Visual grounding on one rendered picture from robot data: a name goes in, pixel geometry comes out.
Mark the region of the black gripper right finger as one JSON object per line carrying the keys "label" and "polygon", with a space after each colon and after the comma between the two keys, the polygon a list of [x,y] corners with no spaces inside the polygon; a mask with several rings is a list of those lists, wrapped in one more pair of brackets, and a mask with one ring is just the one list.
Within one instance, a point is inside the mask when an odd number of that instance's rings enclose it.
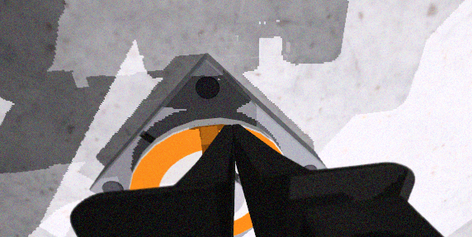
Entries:
{"label": "black gripper right finger", "polygon": [[309,170],[240,124],[232,125],[235,163],[256,237],[300,237],[311,206],[402,196],[415,175],[408,166],[377,162]]}

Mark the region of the orange round plate with holes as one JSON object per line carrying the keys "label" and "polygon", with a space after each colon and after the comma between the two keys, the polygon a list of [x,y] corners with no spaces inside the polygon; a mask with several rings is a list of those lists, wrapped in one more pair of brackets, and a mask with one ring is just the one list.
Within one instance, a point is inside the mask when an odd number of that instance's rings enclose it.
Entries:
{"label": "orange round plate with holes", "polygon": [[[226,118],[195,120],[159,136],[139,157],[129,189],[174,185],[203,155],[225,125],[240,124],[274,150],[276,142],[260,128]],[[247,203],[234,213],[234,235],[253,227]]]}

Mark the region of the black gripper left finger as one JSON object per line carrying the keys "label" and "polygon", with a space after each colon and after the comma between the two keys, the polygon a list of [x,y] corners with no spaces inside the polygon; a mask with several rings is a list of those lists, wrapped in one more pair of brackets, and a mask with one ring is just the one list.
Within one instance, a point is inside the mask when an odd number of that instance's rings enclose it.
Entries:
{"label": "black gripper left finger", "polygon": [[100,192],[70,214],[77,237],[234,237],[235,153],[225,125],[172,186]]}

